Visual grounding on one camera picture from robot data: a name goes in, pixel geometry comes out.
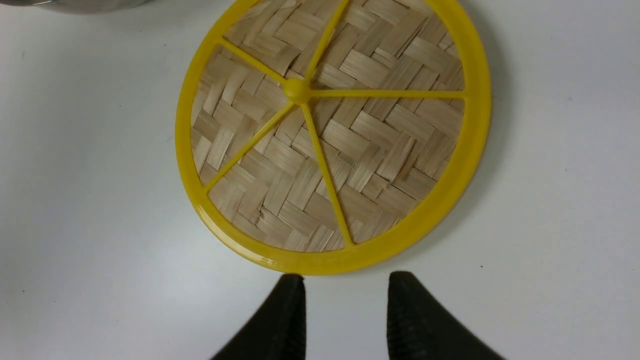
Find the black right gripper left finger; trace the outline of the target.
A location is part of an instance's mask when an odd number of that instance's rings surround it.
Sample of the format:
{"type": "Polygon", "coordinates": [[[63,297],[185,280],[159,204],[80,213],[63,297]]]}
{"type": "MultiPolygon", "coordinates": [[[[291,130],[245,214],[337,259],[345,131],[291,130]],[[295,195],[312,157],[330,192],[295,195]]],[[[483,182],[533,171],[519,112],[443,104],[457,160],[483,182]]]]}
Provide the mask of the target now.
{"type": "Polygon", "coordinates": [[[282,275],[262,305],[213,360],[304,360],[307,309],[304,278],[282,275]]]}

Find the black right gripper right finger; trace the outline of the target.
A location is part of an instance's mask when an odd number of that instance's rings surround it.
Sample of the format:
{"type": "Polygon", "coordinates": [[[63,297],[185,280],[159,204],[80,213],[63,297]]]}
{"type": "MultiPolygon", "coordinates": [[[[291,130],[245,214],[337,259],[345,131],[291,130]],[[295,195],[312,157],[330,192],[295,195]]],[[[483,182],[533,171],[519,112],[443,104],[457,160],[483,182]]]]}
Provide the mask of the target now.
{"type": "Polygon", "coordinates": [[[391,272],[386,341],[391,360],[502,360],[409,271],[391,272]]]}

